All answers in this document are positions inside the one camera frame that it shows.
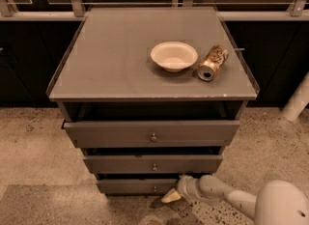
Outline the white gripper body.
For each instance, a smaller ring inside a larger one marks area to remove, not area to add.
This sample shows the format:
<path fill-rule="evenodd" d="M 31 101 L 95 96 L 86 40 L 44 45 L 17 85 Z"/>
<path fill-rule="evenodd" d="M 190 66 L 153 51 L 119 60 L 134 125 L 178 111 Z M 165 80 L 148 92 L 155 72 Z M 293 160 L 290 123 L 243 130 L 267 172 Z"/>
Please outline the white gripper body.
<path fill-rule="evenodd" d="M 194 200 L 206 202 L 207 199 L 200 188 L 201 180 L 202 178 L 197 179 L 192 176 L 182 175 L 178 181 L 177 190 L 188 202 L 193 202 Z"/>

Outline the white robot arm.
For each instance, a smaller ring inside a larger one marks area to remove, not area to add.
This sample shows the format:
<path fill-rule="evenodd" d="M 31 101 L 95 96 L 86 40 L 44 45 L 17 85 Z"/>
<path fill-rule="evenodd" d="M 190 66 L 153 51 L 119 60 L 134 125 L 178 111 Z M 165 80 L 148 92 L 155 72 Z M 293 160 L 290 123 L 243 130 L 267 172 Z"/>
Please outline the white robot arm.
<path fill-rule="evenodd" d="M 257 195 L 227 185 L 220 179 L 205 175 L 199 179 L 183 175 L 177 187 L 169 190 L 161 199 L 171 203 L 184 198 L 197 199 L 211 204 L 222 200 L 255 225 L 309 225 L 309 200 L 295 185 L 273 180 L 265 183 Z"/>

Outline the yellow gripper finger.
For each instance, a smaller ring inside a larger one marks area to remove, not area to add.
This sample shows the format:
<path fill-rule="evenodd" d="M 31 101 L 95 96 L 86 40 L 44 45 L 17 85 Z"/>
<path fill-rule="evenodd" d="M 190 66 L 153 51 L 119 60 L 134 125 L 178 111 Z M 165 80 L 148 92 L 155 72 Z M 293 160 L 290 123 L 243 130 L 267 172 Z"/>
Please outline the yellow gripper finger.
<path fill-rule="evenodd" d="M 164 204 L 168 204 L 171 202 L 178 201 L 182 198 L 182 195 L 175 188 L 170 189 L 162 198 L 161 202 Z"/>

